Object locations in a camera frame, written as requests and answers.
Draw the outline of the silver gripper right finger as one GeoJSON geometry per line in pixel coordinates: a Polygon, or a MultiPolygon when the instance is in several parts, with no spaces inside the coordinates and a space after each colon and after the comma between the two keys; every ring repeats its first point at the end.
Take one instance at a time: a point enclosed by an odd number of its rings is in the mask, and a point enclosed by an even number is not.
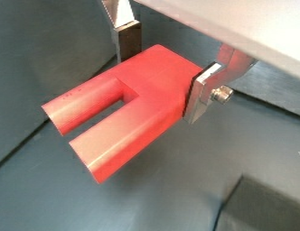
{"type": "Polygon", "coordinates": [[[207,112],[213,101],[225,104],[231,100],[233,90],[228,84],[239,79],[255,65],[253,57],[228,44],[221,44],[217,59],[192,81],[183,113],[183,117],[191,125],[207,112]]]}

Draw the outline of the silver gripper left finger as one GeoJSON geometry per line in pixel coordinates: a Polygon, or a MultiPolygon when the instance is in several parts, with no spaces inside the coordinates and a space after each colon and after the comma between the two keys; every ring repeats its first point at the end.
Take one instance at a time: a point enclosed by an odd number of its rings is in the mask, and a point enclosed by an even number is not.
{"type": "Polygon", "coordinates": [[[112,24],[118,62],[143,51],[143,24],[135,18],[131,0],[101,0],[112,24]]]}

